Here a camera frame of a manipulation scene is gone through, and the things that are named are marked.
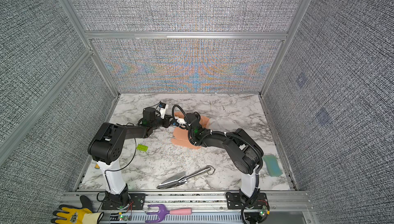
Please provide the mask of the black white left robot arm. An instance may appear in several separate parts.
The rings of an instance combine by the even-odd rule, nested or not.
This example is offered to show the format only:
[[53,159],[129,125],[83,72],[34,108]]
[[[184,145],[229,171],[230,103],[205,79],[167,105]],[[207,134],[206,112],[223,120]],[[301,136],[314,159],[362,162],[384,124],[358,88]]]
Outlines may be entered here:
[[144,108],[143,117],[137,124],[119,125],[105,122],[101,125],[87,151],[102,171],[108,194],[120,195],[127,187],[119,162],[125,140],[148,138],[155,129],[168,128],[172,117],[166,114],[167,109],[166,104],[159,103],[156,108]]

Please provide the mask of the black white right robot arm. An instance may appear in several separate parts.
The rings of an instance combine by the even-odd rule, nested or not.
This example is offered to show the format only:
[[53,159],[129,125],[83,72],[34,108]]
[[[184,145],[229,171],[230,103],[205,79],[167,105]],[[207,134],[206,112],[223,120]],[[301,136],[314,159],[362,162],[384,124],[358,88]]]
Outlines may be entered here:
[[243,130],[234,132],[213,131],[202,127],[198,112],[186,113],[179,105],[171,110],[175,124],[187,130],[188,141],[195,147],[215,147],[227,152],[235,167],[241,172],[240,194],[245,201],[254,201],[260,192],[259,173],[263,166],[264,152]]

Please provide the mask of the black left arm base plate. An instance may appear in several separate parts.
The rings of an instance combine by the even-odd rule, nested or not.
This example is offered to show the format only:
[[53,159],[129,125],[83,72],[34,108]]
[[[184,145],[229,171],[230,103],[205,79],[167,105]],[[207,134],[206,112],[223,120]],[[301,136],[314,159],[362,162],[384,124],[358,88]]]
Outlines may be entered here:
[[132,210],[142,210],[146,199],[146,194],[143,193],[123,193],[120,195],[110,194],[105,192],[103,199],[102,210],[124,210],[129,206]]

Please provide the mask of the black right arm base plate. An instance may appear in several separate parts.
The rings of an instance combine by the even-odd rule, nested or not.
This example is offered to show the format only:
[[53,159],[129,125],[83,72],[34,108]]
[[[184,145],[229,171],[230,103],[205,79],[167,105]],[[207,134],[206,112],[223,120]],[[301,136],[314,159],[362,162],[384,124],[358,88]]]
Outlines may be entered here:
[[[227,208],[230,210],[241,210],[244,204],[249,200],[249,198],[239,192],[226,192],[226,203]],[[247,205],[247,209],[270,209],[267,195],[265,193],[259,192],[256,196],[253,197],[251,202]]]

